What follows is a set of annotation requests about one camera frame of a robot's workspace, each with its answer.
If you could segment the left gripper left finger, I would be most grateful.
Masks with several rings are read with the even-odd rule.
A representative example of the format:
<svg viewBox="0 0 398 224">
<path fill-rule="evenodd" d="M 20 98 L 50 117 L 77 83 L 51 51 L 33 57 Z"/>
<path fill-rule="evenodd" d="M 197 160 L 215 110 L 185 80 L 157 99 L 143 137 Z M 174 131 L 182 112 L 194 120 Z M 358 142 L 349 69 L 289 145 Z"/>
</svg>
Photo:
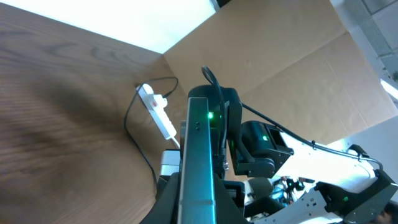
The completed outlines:
<svg viewBox="0 0 398 224">
<path fill-rule="evenodd" d="M 179 187 L 179 173 L 174 173 L 140 224 L 175 224 L 177 222 Z"/>
</svg>

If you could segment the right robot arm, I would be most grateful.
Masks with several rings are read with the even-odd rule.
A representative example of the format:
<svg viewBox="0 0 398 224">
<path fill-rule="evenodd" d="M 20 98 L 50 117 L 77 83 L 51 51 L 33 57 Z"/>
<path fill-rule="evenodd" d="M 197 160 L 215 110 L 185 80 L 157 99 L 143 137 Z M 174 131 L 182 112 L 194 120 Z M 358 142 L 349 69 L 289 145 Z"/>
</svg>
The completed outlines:
<svg viewBox="0 0 398 224">
<path fill-rule="evenodd" d="M 246 105 L 233 88 L 201 85 L 189 97 L 208 100 L 208 120 L 231 156 L 233 171 L 257 177 L 303 177 L 315 186 L 278 211 L 268 210 L 274 223 L 366 223 L 375 219 L 397 192 L 397 184 L 375 169 L 373 160 L 357 145 L 341 152 L 304 140 L 260 115 L 243 121 Z"/>
</svg>

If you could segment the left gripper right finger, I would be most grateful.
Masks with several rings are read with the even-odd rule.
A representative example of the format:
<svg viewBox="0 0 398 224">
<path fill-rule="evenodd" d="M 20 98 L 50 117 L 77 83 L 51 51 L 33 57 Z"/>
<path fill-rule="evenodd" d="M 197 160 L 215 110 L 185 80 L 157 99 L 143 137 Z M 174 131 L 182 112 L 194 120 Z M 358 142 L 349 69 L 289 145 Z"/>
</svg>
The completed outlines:
<svg viewBox="0 0 398 224">
<path fill-rule="evenodd" d="M 217 176 L 213 176 L 215 189 L 215 207 L 217 224 L 249 224 L 243 217 L 232 198 L 229 196 L 223 181 Z"/>
</svg>

